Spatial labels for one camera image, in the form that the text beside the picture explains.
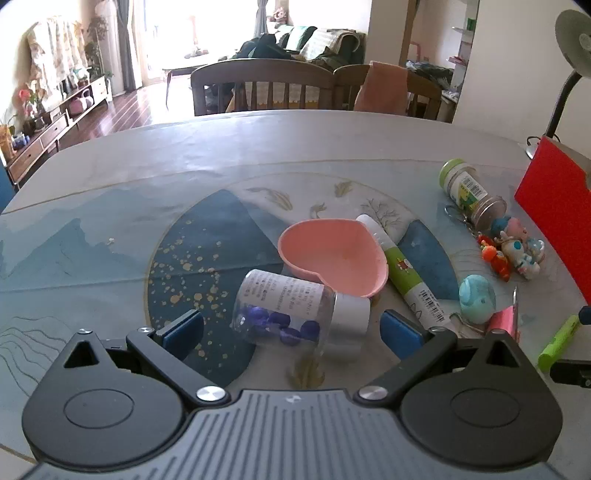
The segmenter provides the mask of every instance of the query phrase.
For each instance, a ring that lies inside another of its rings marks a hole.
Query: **metal screw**
[[[362,387],[359,389],[358,393],[361,398],[369,401],[383,400],[388,396],[388,390],[377,385]]]
[[[197,398],[203,401],[218,401],[226,396],[226,391],[217,385],[210,385],[197,390]]]

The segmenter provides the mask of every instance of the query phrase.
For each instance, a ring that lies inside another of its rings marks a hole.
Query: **silver jar lid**
[[[482,199],[472,213],[470,221],[478,232],[487,232],[492,222],[502,218],[507,212],[507,202],[499,196]]]

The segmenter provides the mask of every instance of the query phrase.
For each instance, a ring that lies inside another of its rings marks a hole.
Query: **cushion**
[[[294,27],[287,40],[286,50],[300,51],[312,36],[316,27]]]

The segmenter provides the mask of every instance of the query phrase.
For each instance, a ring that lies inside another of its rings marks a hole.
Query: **blue gripper pad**
[[[386,310],[379,320],[379,334],[382,341],[400,359],[420,349],[431,334],[419,324],[408,320],[395,310]]]
[[[154,334],[154,340],[168,353],[184,360],[203,338],[203,316],[189,310]]]

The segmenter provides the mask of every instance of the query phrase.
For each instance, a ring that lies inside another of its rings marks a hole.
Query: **wooden chair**
[[[252,82],[251,109],[257,109],[256,83],[268,82],[267,108],[273,110],[273,84],[283,83],[283,109],[290,107],[290,85],[301,85],[299,109],[306,108],[306,86],[320,89],[318,108],[330,110],[332,106],[333,75],[316,65],[295,60],[276,59],[236,59],[225,60],[198,68],[191,74],[193,107],[195,115],[207,114],[205,105],[205,86],[217,85],[218,99],[222,98],[224,83],[234,83],[235,110],[247,110],[246,92],[241,87]],[[223,102],[218,102],[217,112],[223,113]]]
[[[335,77],[333,90],[334,110],[353,110],[355,99],[365,82],[368,71],[369,65],[347,65],[335,70],[333,74]],[[439,85],[414,72],[408,72],[407,90],[413,94],[413,99],[408,108],[408,116],[417,116],[418,97],[420,95],[429,98],[423,118],[435,120],[441,106],[441,88]]]

